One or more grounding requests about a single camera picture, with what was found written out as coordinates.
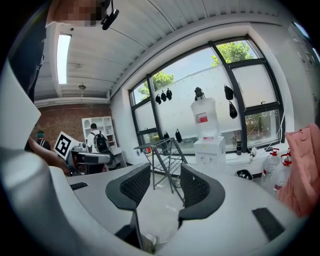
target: black mesh pad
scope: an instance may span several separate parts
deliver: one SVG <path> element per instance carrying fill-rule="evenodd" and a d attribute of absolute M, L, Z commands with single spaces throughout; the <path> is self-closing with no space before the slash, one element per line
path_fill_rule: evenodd
<path fill-rule="evenodd" d="M 134 211 L 147 192 L 150 175 L 150 163 L 145 163 L 110 181 L 105 188 L 105 194 L 119 209 Z"/>
<path fill-rule="evenodd" d="M 123 181 L 120 184 L 120 191 L 122 194 L 135 201 L 136 206 L 138 207 L 149 185 L 150 168 L 145 168 L 134 176 Z"/>
<path fill-rule="evenodd" d="M 201 220 L 209 217 L 223 204 L 226 196 L 219 181 L 181 164 L 181 188 L 185 209 L 179 212 L 179 227 L 184 220 Z"/>

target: window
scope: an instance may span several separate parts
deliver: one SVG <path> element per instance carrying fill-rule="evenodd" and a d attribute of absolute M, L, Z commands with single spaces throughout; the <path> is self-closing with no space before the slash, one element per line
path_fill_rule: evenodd
<path fill-rule="evenodd" d="M 234 91 L 232 104 L 237 117 L 230 117 L 225 85 Z M 282 99 L 268 62 L 248 37 L 209 42 L 169 61 L 155 70 L 146 82 L 131 93 L 132 114 L 140 144 L 160 140 L 167 132 L 175 137 L 179 130 L 184 154 L 194 154 L 198 140 L 191 104 L 195 88 L 200 87 L 206 98 L 215 99 L 219 128 L 226 151 L 234 152 L 237 141 L 247 148 L 265 147 L 284 142 Z M 172 99 L 158 104 L 167 90 Z"/>
<path fill-rule="evenodd" d="M 216 46 L 226 63 L 257 59 L 258 56 L 247 40 L 222 43 Z"/>
<path fill-rule="evenodd" d="M 232 88 L 224 68 L 215 64 L 216 55 L 211 48 L 190 54 L 167 66 L 152 76 L 154 95 L 172 92 L 172 99 L 156 104 L 162 132 L 175 137 L 178 129 L 183 153 L 194 153 L 193 144 L 198 140 L 191 104 L 195 101 L 195 88 L 201 87 L 207 98 L 215 99 L 220 132 L 226 136 L 227 150 L 236 148 L 234 132 L 241 129 L 239 117 L 231 119 L 225 85 Z"/>
<path fill-rule="evenodd" d="M 141 83 L 137 88 L 135 88 L 132 92 L 132 103 L 131 105 L 136 105 L 143 101 L 144 99 L 148 98 L 150 96 L 148 84 L 146 81 Z"/>
<path fill-rule="evenodd" d="M 247 115 L 245 117 L 247 145 L 249 148 L 269 144 L 280 139 L 280 114 L 278 110 Z"/>
<path fill-rule="evenodd" d="M 232 69 L 239 84 L 246 107 L 275 102 L 276 95 L 264 65 L 250 65 Z"/>
<path fill-rule="evenodd" d="M 152 111 L 151 102 L 138 107 L 135 111 L 136 123 L 139 131 L 156 127 L 154 113 Z"/>

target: white wall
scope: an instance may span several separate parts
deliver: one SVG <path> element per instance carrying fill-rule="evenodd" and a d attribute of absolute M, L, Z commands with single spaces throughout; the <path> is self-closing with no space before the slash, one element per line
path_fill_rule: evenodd
<path fill-rule="evenodd" d="M 311 85 L 288 29 L 254 23 L 249 35 L 265 54 L 276 76 L 282 100 L 286 102 L 285 122 L 294 123 L 294 127 L 286 131 L 296 131 L 313 123 L 315 107 Z"/>

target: ceiling lamp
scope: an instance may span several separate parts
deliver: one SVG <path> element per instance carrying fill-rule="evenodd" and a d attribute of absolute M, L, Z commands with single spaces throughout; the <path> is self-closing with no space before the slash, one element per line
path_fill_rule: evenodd
<path fill-rule="evenodd" d="M 71 35 L 60 34 L 56 51 L 56 71 L 58 83 L 60 85 L 67 83 L 67 60 Z"/>

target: pink cloth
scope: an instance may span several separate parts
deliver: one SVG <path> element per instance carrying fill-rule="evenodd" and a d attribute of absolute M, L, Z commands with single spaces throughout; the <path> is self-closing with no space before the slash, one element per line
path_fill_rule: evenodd
<path fill-rule="evenodd" d="M 278 198 L 299 217 L 309 215 L 320 195 L 320 129 L 314 123 L 285 134 L 292 164 L 287 184 Z"/>

